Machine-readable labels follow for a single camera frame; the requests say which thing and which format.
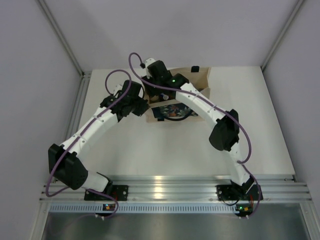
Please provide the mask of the canvas tote bag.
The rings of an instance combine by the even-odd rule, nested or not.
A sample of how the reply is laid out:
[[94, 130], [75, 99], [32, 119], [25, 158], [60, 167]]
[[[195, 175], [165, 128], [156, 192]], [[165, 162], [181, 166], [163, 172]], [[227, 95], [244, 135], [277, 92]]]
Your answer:
[[[174, 76], [182, 74], [190, 83], [203, 94], [205, 97], [210, 97], [210, 87], [208, 78], [211, 72], [210, 67], [180, 67], [170, 68], [170, 73]], [[146, 119], [149, 123], [152, 122], [175, 122], [175, 121], [200, 121], [201, 118], [185, 104], [178, 102], [175, 99], [168, 100], [150, 100], [147, 95], [147, 85], [144, 85], [144, 98], [148, 100], [150, 110], [146, 112]]]

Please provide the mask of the orange bottle dark blue cap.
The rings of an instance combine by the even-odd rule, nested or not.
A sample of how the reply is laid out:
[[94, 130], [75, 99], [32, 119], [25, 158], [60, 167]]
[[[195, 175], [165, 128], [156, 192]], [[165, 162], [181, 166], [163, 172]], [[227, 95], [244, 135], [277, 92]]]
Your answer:
[[162, 97], [165, 101], [167, 101], [167, 100], [169, 99], [169, 96], [166, 95], [166, 94], [164, 94], [164, 93], [161, 94], [161, 97]]

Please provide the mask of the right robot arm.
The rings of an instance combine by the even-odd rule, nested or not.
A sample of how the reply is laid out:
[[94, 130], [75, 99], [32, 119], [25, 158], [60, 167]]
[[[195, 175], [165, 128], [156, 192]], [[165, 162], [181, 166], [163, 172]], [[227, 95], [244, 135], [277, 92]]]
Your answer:
[[224, 110], [210, 101], [207, 67], [185, 67], [168, 70], [160, 60], [148, 58], [140, 64], [146, 97], [156, 119], [185, 121], [203, 119], [211, 133], [212, 147], [224, 153], [229, 167], [230, 184], [217, 186], [221, 201], [250, 200], [256, 191], [254, 178], [245, 170], [239, 144], [239, 114]]

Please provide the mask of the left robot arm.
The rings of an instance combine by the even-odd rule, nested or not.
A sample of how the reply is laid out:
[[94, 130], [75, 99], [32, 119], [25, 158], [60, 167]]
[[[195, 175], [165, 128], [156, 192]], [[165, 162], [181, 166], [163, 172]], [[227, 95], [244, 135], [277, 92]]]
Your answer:
[[113, 194], [112, 181], [98, 172], [87, 170], [84, 161], [92, 147], [114, 125], [129, 114], [142, 116], [149, 108], [147, 100], [140, 96], [140, 83], [126, 80], [107, 96], [93, 116], [60, 145], [48, 149], [50, 174], [72, 190], [92, 189], [102, 200]]

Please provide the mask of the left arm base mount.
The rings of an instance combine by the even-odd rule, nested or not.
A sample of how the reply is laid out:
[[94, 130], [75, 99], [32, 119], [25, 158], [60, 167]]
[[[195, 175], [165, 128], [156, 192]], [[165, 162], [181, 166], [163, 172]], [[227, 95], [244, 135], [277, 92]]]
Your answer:
[[[106, 191], [103, 192], [104, 195], [108, 195], [117, 201], [127, 201], [128, 198], [128, 185], [113, 185], [108, 187]], [[84, 194], [85, 201], [110, 201], [109, 198], [102, 196], [97, 193], [86, 190]]]

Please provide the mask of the aluminium mounting rail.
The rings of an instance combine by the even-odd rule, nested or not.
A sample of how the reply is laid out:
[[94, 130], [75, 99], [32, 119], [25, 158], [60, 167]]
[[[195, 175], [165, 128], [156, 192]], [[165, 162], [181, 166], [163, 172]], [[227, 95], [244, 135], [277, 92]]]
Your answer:
[[[258, 175], [263, 199], [269, 203], [300, 203], [312, 200], [306, 183], [291, 175]], [[115, 185], [128, 186], [129, 202], [217, 202], [217, 185], [230, 182], [217, 176], [112, 176]]]

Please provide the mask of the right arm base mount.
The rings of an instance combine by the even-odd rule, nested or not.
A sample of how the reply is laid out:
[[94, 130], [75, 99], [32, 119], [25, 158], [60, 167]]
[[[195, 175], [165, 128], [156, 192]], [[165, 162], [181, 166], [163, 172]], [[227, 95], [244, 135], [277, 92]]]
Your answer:
[[258, 187], [254, 184], [249, 190], [232, 184], [216, 186], [217, 196], [220, 201], [257, 201], [260, 195]]

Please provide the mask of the left aluminium frame post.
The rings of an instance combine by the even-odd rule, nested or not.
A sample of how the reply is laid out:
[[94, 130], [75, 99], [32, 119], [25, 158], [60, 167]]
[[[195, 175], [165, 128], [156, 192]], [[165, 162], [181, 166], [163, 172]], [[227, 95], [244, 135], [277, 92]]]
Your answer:
[[45, 0], [35, 0], [37, 5], [39, 6], [40, 10], [42, 11], [45, 19], [48, 21], [50, 27], [52, 28], [55, 36], [57, 37], [58, 41], [60, 42], [63, 50], [67, 54], [69, 60], [71, 61], [73, 67], [75, 68], [76, 72], [80, 77], [84, 76], [84, 71], [80, 66], [70, 44], [68, 43], [62, 29], [60, 28], [55, 16], [53, 15], [50, 7], [48, 6]]

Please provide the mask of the aluminium frame post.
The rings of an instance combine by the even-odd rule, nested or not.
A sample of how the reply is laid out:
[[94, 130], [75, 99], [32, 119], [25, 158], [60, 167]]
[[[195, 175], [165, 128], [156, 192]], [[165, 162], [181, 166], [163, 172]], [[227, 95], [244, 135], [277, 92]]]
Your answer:
[[40, 10], [42, 11], [45, 19], [48, 21], [50, 27], [52, 28], [55, 36], [57, 37], [58, 41], [60, 42], [63, 50], [67, 54], [69, 60], [71, 61], [73, 67], [75, 68], [76, 72], [80, 77], [84, 76], [84, 71], [80, 66], [70, 44], [68, 43], [62, 29], [60, 28], [55, 16], [53, 15], [50, 7], [48, 6], [45, 0], [35, 0], [37, 5], [39, 6]]
[[282, 41], [286, 37], [288, 31], [292, 27], [296, 17], [299, 15], [299, 13], [302, 10], [305, 3], [306, 3], [306, 0], [296, 0], [294, 2], [292, 10], [290, 11], [288, 17], [286, 18], [286, 20], [285, 20], [283, 26], [281, 27], [279, 33], [277, 34], [270, 50], [268, 51], [266, 57], [264, 58], [262, 65], [260, 66], [260, 69], [262, 72], [264, 72], [266, 70], [266, 68], [270, 64], [271, 60], [275, 56], [277, 50], [279, 49], [279, 47], [282, 44]]

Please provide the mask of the right aluminium frame post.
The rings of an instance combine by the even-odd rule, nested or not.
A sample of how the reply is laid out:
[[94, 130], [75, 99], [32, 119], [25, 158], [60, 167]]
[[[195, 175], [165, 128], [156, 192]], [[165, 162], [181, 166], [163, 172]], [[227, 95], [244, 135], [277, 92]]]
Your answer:
[[283, 26], [281, 27], [279, 33], [277, 34], [270, 50], [268, 51], [266, 57], [264, 58], [262, 65], [260, 66], [260, 69], [262, 72], [264, 72], [266, 70], [266, 68], [270, 64], [271, 60], [275, 56], [277, 50], [279, 49], [279, 47], [282, 44], [282, 41], [286, 37], [288, 31], [292, 27], [296, 17], [299, 15], [299, 13], [302, 10], [305, 3], [306, 3], [306, 0], [296, 0], [294, 2], [292, 10], [290, 11], [288, 17], [286, 18], [286, 20], [285, 20]]

